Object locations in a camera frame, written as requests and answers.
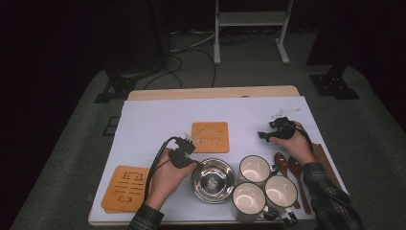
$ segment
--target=cork trivet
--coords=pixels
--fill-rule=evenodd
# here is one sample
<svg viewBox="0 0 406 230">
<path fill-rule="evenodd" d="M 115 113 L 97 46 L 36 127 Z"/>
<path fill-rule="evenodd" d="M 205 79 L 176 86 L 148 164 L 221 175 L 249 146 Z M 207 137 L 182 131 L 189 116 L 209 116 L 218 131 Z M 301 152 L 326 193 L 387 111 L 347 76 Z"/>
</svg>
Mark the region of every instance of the cork trivet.
<svg viewBox="0 0 406 230">
<path fill-rule="evenodd" d="M 144 202 L 149 169 L 118 166 L 101 202 L 106 213 L 137 212 Z"/>
<path fill-rule="evenodd" d="M 195 153 L 227 153 L 230 151 L 228 125 L 225 122 L 193 123 L 192 139 Z"/>
</svg>

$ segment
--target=person's left hand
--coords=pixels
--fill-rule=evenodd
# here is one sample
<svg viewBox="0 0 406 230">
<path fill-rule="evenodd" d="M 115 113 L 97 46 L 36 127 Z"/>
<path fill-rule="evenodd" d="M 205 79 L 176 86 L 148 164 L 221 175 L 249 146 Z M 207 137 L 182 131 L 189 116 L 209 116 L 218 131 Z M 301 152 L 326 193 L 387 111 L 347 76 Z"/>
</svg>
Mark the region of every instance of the person's left hand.
<svg viewBox="0 0 406 230">
<path fill-rule="evenodd" d="M 157 164 L 159 169 L 152 176 L 149 195 L 145 202 L 146 205 L 158 211 L 168 197 L 176 191 L 182 180 L 196 168 L 196 163 L 192 163 L 186 168 L 177 169 L 169 160 L 169 151 L 170 149 L 164 150 Z"/>
</svg>

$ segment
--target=plaid sleeve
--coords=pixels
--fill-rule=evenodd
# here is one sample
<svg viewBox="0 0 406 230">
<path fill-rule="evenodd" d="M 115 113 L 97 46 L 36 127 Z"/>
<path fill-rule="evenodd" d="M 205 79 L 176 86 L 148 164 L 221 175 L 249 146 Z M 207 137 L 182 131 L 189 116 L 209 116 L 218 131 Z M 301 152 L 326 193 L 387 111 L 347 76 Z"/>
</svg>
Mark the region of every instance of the plaid sleeve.
<svg viewBox="0 0 406 230">
<path fill-rule="evenodd" d="M 304 183 L 310 191 L 317 229 L 364 229 L 350 206 L 350 197 L 331 182 L 322 164 L 304 165 Z"/>
<path fill-rule="evenodd" d="M 142 204 L 129 223 L 127 230 L 155 230 L 158 229 L 164 214 Z"/>
</svg>

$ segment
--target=hand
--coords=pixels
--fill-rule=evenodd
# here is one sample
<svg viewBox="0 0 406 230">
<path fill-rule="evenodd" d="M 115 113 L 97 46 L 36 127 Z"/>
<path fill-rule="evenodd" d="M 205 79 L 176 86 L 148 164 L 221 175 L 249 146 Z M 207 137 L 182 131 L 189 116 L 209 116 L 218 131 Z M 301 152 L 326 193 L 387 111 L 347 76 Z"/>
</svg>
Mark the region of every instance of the hand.
<svg viewBox="0 0 406 230">
<path fill-rule="evenodd" d="M 182 180 L 196 168 L 196 163 L 192 163 L 186 168 L 177 169 L 169 160 L 169 151 L 170 149 L 164 149 L 157 164 L 159 169 L 152 176 L 149 195 L 145 202 L 146 205 L 158 211 L 168 197 L 176 191 Z"/>
<path fill-rule="evenodd" d="M 302 124 L 294 122 L 297 128 L 303 128 Z M 303 135 L 296 130 L 293 137 L 289 140 L 283 140 L 276 137 L 269 138 L 269 141 L 279 146 L 283 146 L 302 166 L 306 163 L 315 162 L 308 142 Z"/>
</svg>

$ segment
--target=brown spoon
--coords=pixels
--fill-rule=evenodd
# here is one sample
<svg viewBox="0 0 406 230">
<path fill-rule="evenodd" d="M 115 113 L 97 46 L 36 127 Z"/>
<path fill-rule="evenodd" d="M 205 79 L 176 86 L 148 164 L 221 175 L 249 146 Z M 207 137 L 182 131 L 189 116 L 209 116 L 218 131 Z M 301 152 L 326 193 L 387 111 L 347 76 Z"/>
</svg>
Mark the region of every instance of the brown spoon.
<svg viewBox="0 0 406 230">
<path fill-rule="evenodd" d="M 280 152 L 275 153 L 274 162 L 275 162 L 275 164 L 277 164 L 281 167 L 282 175 L 284 177 L 287 177 L 287 161 L 286 161 L 286 158 L 284 158 L 284 155 Z M 293 207 L 295 207 L 296 209 L 301 207 L 298 200 L 295 201 L 295 203 L 293 204 Z"/>
<path fill-rule="evenodd" d="M 289 157 L 288 162 L 287 162 L 289 170 L 295 175 L 296 179 L 298 180 L 299 183 L 299 190 L 301 192 L 301 197 L 302 197 L 302 203 L 304 205 L 304 212 L 307 214 L 311 214 L 311 209 L 310 206 L 308 205 L 307 198 L 305 196 L 305 190 L 304 190 L 304 185 L 302 184 L 302 166 L 299 164 L 299 162 L 293 158 Z"/>
</svg>

